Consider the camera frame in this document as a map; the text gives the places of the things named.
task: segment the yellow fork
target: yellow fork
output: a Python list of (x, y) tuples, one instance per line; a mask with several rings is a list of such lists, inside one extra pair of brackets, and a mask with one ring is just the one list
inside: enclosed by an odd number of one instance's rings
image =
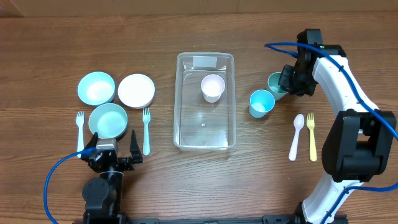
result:
[(308, 113), (307, 115), (307, 128), (310, 130), (310, 160), (315, 162), (317, 160), (317, 149), (315, 147), (315, 137), (313, 135), (313, 129), (315, 128), (313, 113)]

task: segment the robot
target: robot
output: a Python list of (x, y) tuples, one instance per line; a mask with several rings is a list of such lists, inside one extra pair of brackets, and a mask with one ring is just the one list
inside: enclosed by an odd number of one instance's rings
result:
[[(86, 201), (83, 224), (347, 224), (346, 215), (335, 215), (353, 192), (346, 189), (359, 187), (374, 175), (384, 172), (394, 137), (362, 103), (366, 103), (394, 129), (396, 118), (391, 111), (380, 111), (364, 94), (349, 69), (344, 50), (340, 45), (324, 45), (319, 29), (306, 29), (299, 33), (297, 43), (326, 52), (341, 67), (335, 66), (319, 52), (301, 45), (297, 47), (297, 53), (292, 54), (297, 57), (295, 65), (285, 65), (281, 72), (279, 85), (290, 95), (312, 96), (319, 84), (336, 117), (322, 148), (324, 174), (312, 194), (298, 204), (293, 214), (206, 220), (129, 219), (121, 213), (123, 172), (134, 170), (134, 164), (142, 163), (142, 154), (133, 131), (131, 157), (118, 158), (116, 140), (98, 139), (97, 134), (86, 147), (95, 147), (96, 150), (82, 154), (81, 159), (99, 173), (99, 177), (89, 180), (83, 188)], [(351, 77), (352, 83), (349, 83), (342, 69)], [(357, 100), (351, 84), (356, 87), (362, 102)], [(368, 141), (358, 141), (359, 134), (369, 137)]]

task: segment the white fork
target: white fork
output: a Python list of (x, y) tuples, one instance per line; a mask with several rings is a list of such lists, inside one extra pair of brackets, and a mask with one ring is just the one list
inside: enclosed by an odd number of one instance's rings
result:
[(150, 153), (150, 144), (149, 144), (149, 129), (148, 124), (150, 122), (150, 112), (149, 108), (144, 108), (142, 112), (142, 122), (144, 122), (144, 155), (148, 156)]
[(79, 127), (77, 138), (77, 151), (80, 152), (85, 148), (85, 139), (83, 137), (83, 125), (85, 123), (85, 112), (79, 111), (76, 116), (76, 125)]

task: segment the cable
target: cable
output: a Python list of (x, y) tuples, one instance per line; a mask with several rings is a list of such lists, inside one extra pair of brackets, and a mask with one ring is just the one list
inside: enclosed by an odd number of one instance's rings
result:
[[(339, 68), (340, 71), (343, 73), (343, 75), (346, 77), (346, 79), (347, 79), (347, 81), (348, 81), (348, 83), (349, 83), (349, 85), (350, 85), (350, 87), (351, 87), (351, 89), (352, 89), (352, 91), (353, 91), (353, 93), (354, 93), (354, 96), (355, 96), (355, 98), (358, 100), (358, 102), (359, 102), (366, 110), (368, 110), (374, 117), (376, 117), (376, 119), (378, 119), (378, 120), (391, 132), (391, 134), (398, 140), (398, 133), (395, 131), (395, 129), (394, 129), (393, 127), (391, 127), (391, 125), (390, 125), (382, 116), (380, 116), (378, 113), (376, 113), (372, 108), (370, 108), (370, 107), (362, 100), (362, 98), (360, 97), (360, 95), (359, 95), (359, 93), (358, 93), (358, 91), (357, 91), (357, 89), (356, 89), (356, 87), (355, 87), (355, 84), (354, 84), (353, 80), (351, 79), (351, 77), (349, 76), (348, 72), (347, 72), (335, 59), (333, 59), (330, 55), (328, 55), (328, 54), (325, 53), (324, 51), (319, 50), (319, 49), (317, 49), (317, 48), (315, 48), (315, 47), (312, 47), (312, 46), (310, 46), (310, 45), (301, 44), (301, 43), (294, 43), (294, 42), (269, 43), (269, 44), (266, 44), (265, 47), (268, 47), (268, 48), (273, 49), (273, 50), (277, 49), (277, 48), (273, 47), (273, 45), (274, 45), (274, 46), (284, 45), (284, 46), (304, 47), (304, 48), (306, 48), (306, 49), (310, 49), (310, 50), (312, 50), (312, 51), (314, 51), (314, 52), (316, 52), (316, 53), (318, 53), (318, 54), (324, 56), (325, 58), (329, 59), (329, 61), (330, 61), (333, 65), (335, 65), (337, 68)], [(288, 52), (288, 51), (286, 51), (286, 50), (281, 50), (281, 49), (277, 49), (277, 50), (278, 50), (278, 52), (282, 52), (282, 53), (286, 53), (286, 54), (292, 55), (291, 52)]]
[(79, 155), (79, 154), (83, 154), (83, 153), (86, 153), (86, 152), (95, 150), (95, 149), (96, 149), (95, 147), (90, 147), (90, 148), (84, 149), (84, 150), (82, 150), (82, 151), (80, 151), (80, 152), (74, 152), (74, 153), (70, 154), (69, 156), (66, 156), (66, 157), (64, 157), (63, 159), (61, 159), (60, 161), (58, 161), (58, 162), (51, 168), (49, 174), (47, 175), (47, 178), (46, 178), (46, 180), (45, 180), (45, 183), (44, 183), (43, 200), (44, 200), (44, 210), (45, 210), (45, 213), (47, 214), (48, 218), (51, 220), (52, 223), (58, 224), (57, 221), (55, 221), (55, 219), (54, 219), (53, 216), (51, 215), (50, 210), (49, 210), (49, 205), (48, 205), (48, 203), (47, 203), (47, 191), (48, 191), (49, 181), (50, 181), (50, 178), (51, 178), (52, 173), (55, 171), (55, 169), (56, 169), (61, 163), (65, 162), (67, 159), (72, 158), (72, 157), (74, 157), (74, 156), (77, 156), (77, 155)]
[[(282, 52), (282, 53), (286, 53), (289, 54), (291, 56), (293, 56), (291, 54), (291, 52), (288, 52), (286, 50), (281, 50), (281, 49), (277, 49), (274, 46), (278, 46), (278, 45), (284, 45), (284, 46), (297, 46), (297, 47), (304, 47), (306, 49), (310, 49), (322, 56), (324, 56), (325, 58), (327, 58), (329, 61), (332, 62), (333, 65), (335, 65), (337, 68), (340, 69), (340, 71), (344, 74), (345, 78), (347, 79), (355, 98), (358, 100), (358, 102), (363, 106), (363, 108), (365, 108), (366, 110), (368, 110), (373, 116), (375, 116), (391, 133), (392, 135), (398, 140), (398, 133), (395, 131), (394, 128), (391, 127), (391, 125), (382, 117), (380, 116), (378, 113), (376, 113), (372, 108), (370, 108), (370, 106), (368, 106), (360, 97), (355, 84), (353, 82), (353, 80), (351, 79), (351, 77), (349, 76), (349, 74), (347, 73), (347, 71), (344, 69), (344, 67), (342, 67), (336, 60), (334, 60), (330, 55), (328, 55), (327, 53), (323, 52), (322, 50), (319, 50), (315, 47), (312, 47), (310, 45), (307, 44), (301, 44), (301, 43), (294, 43), (294, 42), (280, 42), (280, 43), (269, 43), (266, 44), (265, 47), (268, 47), (270, 49), (276, 50), (278, 52)], [(358, 186), (352, 186), (352, 187), (347, 187), (345, 188), (345, 190), (339, 195), (339, 197), (337, 198), (336, 202), (333, 204), (333, 206), (330, 208), (330, 211), (328, 211), (326, 213), (326, 215), (322, 218), (321, 224), (325, 224), (326, 220), (328, 219), (329, 216), (331, 216), (331, 214), (333, 214), (333, 212), (336, 210), (337, 206), (340, 204), (341, 200), (343, 199), (343, 197), (345, 196), (345, 194), (348, 194), (348, 192), (350, 190), (367, 190), (367, 191), (372, 191), (372, 192), (388, 192), (388, 191), (392, 191), (398, 189), (398, 183), (390, 186), (390, 187), (358, 187)]]

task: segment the wooden tabletop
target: wooden tabletop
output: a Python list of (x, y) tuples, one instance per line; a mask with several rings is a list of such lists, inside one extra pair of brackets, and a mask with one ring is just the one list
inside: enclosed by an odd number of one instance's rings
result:
[[(43, 188), (51, 167), (76, 150), (78, 111), (94, 107), (76, 94), (92, 71), (118, 85), (132, 73), (153, 79), (151, 154), (124, 176), (123, 211), (132, 218), (261, 217), (292, 213), (323, 174), (321, 149), (334, 122), (317, 86), (311, 97), (287, 97), (264, 119), (248, 111), (254, 90), (295, 59), (265, 49), (268, 42), (295, 41), (305, 28), (321, 28), (325, 44), (340, 44), (364, 92), (382, 110), (398, 114), (398, 14), (396, 12), (271, 13), (212, 16), (136, 16), (0, 19), (0, 223), (50, 223)], [(236, 145), (229, 152), (181, 152), (173, 144), (177, 55), (226, 52), (234, 56)], [(122, 105), (116, 96), (115, 102)], [(142, 111), (124, 106), (129, 130), (119, 142), (129, 154), (131, 129), (142, 149)], [(302, 130), (295, 162), (288, 160), (293, 119), (315, 114), (318, 160), (308, 157)], [(398, 144), (383, 175), (365, 185), (397, 182)], [(97, 177), (70, 159), (54, 173), (50, 211), (60, 223), (82, 220), (83, 185)], [(339, 210), (350, 223), (396, 223), (398, 191), (354, 192)]]

